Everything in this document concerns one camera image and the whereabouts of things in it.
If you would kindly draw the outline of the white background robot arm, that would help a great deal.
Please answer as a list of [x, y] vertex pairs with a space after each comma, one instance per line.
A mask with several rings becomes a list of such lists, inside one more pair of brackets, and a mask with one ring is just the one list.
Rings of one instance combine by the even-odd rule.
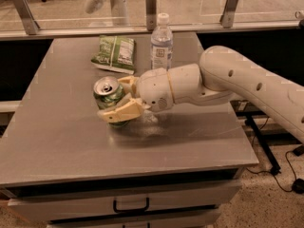
[[114, 26], [129, 25], [127, 0], [85, 0], [85, 12], [87, 14], [97, 12], [105, 3], [109, 5], [112, 24]]

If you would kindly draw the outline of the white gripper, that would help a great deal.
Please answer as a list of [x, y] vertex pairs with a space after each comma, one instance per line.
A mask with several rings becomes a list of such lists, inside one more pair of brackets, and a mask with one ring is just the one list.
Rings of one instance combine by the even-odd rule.
[[145, 105], [153, 112], [160, 112], [173, 107], [173, 96], [164, 68], [146, 71], [140, 78], [126, 76], [118, 79], [126, 94], [118, 103], [99, 110], [97, 115], [109, 124], [116, 124], [140, 117]]

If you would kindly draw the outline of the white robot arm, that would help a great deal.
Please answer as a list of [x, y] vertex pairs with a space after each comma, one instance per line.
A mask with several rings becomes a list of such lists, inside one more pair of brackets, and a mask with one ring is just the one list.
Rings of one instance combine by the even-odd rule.
[[215, 105], [237, 94], [304, 143], [304, 86], [228, 47], [209, 47], [198, 64], [152, 69], [140, 77], [103, 77], [94, 91], [114, 98], [110, 104], [101, 102], [98, 111], [109, 124], [136, 119], [145, 110], [160, 112], [182, 103]]

